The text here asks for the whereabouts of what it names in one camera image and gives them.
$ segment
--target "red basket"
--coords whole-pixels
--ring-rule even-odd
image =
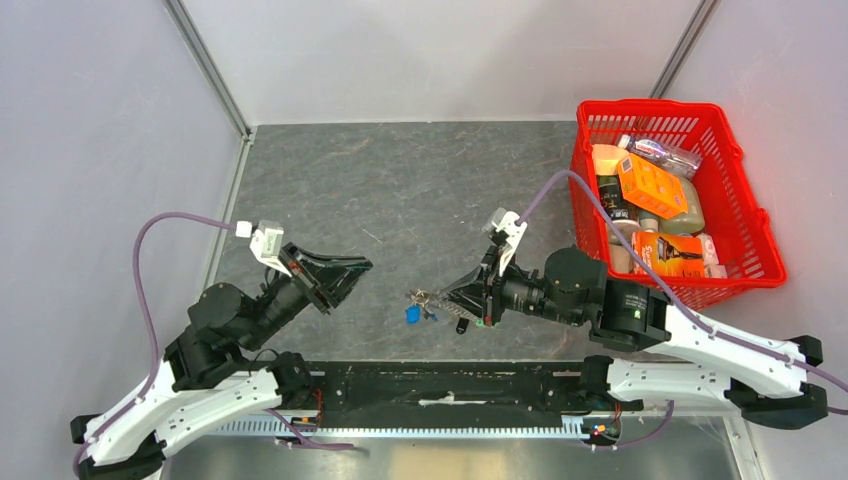
[[[752,288],[774,288],[786,282],[786,269],[765,210],[757,205],[727,117],[709,103],[670,100],[586,101],[577,108],[577,143],[571,169],[598,195],[591,145],[615,144],[623,133],[649,135],[670,145],[699,153],[704,160],[692,183],[698,190],[719,260],[728,278],[663,277],[690,308],[700,310]],[[571,200],[580,248],[610,264],[606,226],[572,180]],[[609,276],[655,285],[647,275]]]

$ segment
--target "gray marble surface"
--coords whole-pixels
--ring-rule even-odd
[[[603,350],[587,327],[507,312],[495,328],[457,335],[447,314],[405,323],[410,289],[433,290],[471,271],[488,239],[481,226],[499,206],[521,212],[567,167],[574,122],[400,123],[261,127],[234,220],[279,220],[289,241],[374,263],[340,308],[308,307],[266,347],[314,360],[582,359]],[[517,253],[539,268],[575,243],[565,183],[530,219]],[[230,238],[217,279],[258,293],[263,268]]]

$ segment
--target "orange package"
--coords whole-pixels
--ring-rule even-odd
[[[701,240],[665,233],[636,232],[633,249],[653,271],[666,277],[703,278],[704,251]],[[634,273],[645,273],[636,265]]]
[[[689,211],[680,179],[638,155],[618,164],[618,178],[624,199],[637,207],[665,219]]]

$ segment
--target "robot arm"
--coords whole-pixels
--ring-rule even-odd
[[[257,227],[239,222],[237,234],[251,237],[251,251],[275,271],[273,279],[256,298],[227,283],[206,289],[188,309],[190,325],[166,347],[143,398],[139,385],[108,412],[71,422],[74,442],[89,444],[80,478],[152,476],[165,458],[223,423],[266,408],[309,406],[313,388],[303,357],[286,352],[251,372],[242,348],[261,349],[310,303],[330,313],[372,263],[283,245],[283,230],[273,222]],[[99,438],[91,437],[131,401],[133,408]]]
[[[700,315],[712,328],[704,331],[664,294],[607,278],[606,264],[576,247],[552,253],[541,275],[538,270],[524,271],[516,265],[514,253],[526,224],[514,225],[517,218],[502,209],[495,213],[496,220],[488,224],[493,245],[473,272],[440,292],[441,301],[467,310],[486,326],[500,322],[505,310],[572,326],[588,322],[590,340],[611,350],[658,353],[691,362],[610,360],[604,372],[608,393],[622,401],[711,399],[736,405],[752,422],[785,429],[827,416],[826,392],[807,383],[807,372],[795,365],[821,363],[819,340],[759,337]],[[790,361],[737,345],[717,336],[719,331],[779,352]]]

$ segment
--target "white wall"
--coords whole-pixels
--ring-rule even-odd
[[[149,365],[135,233],[163,210],[220,215],[239,142],[159,0],[0,2],[0,23],[0,476],[72,478],[68,422]],[[214,233],[145,242],[163,345]]]
[[[184,0],[253,124],[574,119],[647,96],[697,0]]]
[[[822,368],[843,379],[846,17],[845,2],[722,2],[669,93],[724,108],[790,275],[779,290],[746,294],[711,313],[767,336],[817,336],[825,345]],[[828,393],[832,405],[848,407],[848,395],[834,388]],[[755,433],[770,478],[795,480],[844,476],[846,429],[848,419],[831,416],[800,432]]]

